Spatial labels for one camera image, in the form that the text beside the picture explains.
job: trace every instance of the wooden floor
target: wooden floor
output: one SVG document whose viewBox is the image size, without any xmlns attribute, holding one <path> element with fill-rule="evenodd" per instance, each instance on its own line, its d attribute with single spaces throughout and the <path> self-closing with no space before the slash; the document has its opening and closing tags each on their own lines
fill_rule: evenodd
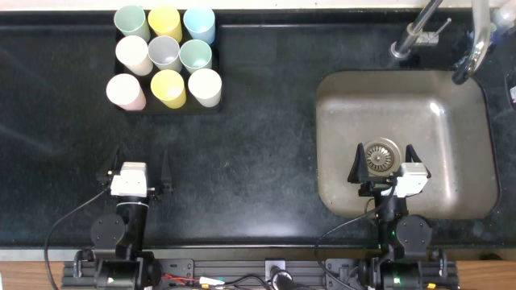
<svg viewBox="0 0 516 290">
<path fill-rule="evenodd" d="M 61 279 L 62 262 L 52 262 L 56 282 Z M 516 261 L 458 262 L 462 290 L 516 289 Z M 0 290 L 52 290 L 43 262 L 0 262 Z"/>
</svg>

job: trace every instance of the white wall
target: white wall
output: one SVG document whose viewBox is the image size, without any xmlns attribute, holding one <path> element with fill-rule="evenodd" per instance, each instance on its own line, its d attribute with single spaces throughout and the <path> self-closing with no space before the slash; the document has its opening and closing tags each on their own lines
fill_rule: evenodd
<svg viewBox="0 0 516 290">
<path fill-rule="evenodd" d="M 500 6 L 507 0 L 485 0 Z M 299 8 L 414 8 L 428 0 L 0 0 L 0 10 L 117 10 L 128 4 L 145 9 L 173 5 L 178 9 L 209 6 L 213 9 L 299 9 Z M 470 0 L 444 0 L 441 7 L 470 7 Z"/>
</svg>

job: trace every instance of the sink basin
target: sink basin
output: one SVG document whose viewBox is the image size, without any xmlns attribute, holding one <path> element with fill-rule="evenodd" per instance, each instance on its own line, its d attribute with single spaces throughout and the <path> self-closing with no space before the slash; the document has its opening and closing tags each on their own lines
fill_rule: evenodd
<svg viewBox="0 0 516 290">
<path fill-rule="evenodd" d="M 348 183 L 347 175 L 358 143 L 374 145 L 384 139 L 385 146 L 370 147 L 381 154 L 374 161 L 384 162 L 370 162 L 370 172 L 396 170 L 399 159 L 405 160 L 406 145 L 412 144 L 432 174 L 421 194 L 407 198 L 410 213 L 482 218 L 496 205 L 499 191 L 485 98 L 474 80 L 454 85 L 452 72 L 438 71 L 326 77 L 317 89 L 318 191 L 333 213 L 355 217 L 364 212 L 368 198 L 358 196 L 360 186 Z"/>
</svg>

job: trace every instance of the faucet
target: faucet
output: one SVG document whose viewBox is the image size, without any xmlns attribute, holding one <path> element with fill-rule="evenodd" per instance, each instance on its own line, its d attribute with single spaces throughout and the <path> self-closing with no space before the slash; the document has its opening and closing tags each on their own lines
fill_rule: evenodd
<svg viewBox="0 0 516 290">
<path fill-rule="evenodd" d="M 423 27 L 427 24 L 428 19 L 435 13 L 442 1 L 443 0 L 430 0 L 414 22 L 406 27 L 400 40 L 394 42 L 390 47 L 391 54 L 394 57 L 404 59 L 410 54 L 410 48 L 412 48 L 418 41 L 418 38 L 422 36 Z M 475 36 L 469 55 L 459 61 L 459 67 L 453 74 L 452 80 L 457 85 L 463 84 L 480 67 L 489 47 L 491 37 L 489 1 L 472 0 L 471 4 Z M 438 35 L 448 23 L 449 21 L 435 34 Z"/>
</svg>

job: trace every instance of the blue cup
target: blue cup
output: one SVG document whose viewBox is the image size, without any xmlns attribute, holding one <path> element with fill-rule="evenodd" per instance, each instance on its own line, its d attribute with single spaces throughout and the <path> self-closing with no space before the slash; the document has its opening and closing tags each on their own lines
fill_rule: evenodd
<svg viewBox="0 0 516 290">
<path fill-rule="evenodd" d="M 193 39 L 199 39 L 207 44 L 215 40 L 215 13 L 210 8 L 191 8 L 183 18 L 186 29 Z"/>
</svg>

